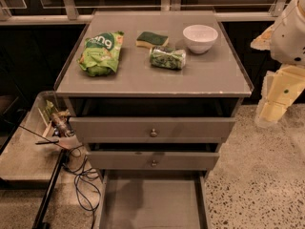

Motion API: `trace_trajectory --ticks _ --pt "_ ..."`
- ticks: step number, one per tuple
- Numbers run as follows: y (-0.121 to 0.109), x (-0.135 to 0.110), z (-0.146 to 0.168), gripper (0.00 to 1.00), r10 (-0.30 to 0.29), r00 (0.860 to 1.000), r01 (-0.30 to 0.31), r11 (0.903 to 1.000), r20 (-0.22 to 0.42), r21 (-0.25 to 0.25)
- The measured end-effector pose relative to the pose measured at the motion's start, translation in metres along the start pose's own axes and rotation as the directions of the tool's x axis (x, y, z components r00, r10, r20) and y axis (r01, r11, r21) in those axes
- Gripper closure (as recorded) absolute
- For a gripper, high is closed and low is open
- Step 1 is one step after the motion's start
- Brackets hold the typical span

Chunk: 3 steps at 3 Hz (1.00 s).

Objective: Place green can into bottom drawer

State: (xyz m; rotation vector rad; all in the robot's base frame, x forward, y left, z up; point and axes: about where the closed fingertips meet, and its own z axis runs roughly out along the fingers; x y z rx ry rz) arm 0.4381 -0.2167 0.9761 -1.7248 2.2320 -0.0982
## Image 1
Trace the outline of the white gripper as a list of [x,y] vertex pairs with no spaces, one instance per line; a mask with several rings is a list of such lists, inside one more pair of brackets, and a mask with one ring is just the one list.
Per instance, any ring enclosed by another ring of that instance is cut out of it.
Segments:
[[[269,51],[274,26],[271,25],[250,46],[252,49]],[[283,64],[275,73],[267,72],[258,102],[254,122],[258,127],[274,126],[287,109],[305,90],[305,67]]]

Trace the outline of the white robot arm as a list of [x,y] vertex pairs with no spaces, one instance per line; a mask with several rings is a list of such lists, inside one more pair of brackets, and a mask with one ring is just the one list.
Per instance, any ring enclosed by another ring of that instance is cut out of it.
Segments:
[[305,0],[291,0],[274,23],[251,42],[281,66],[267,71],[256,108],[259,127],[276,124],[305,90]]

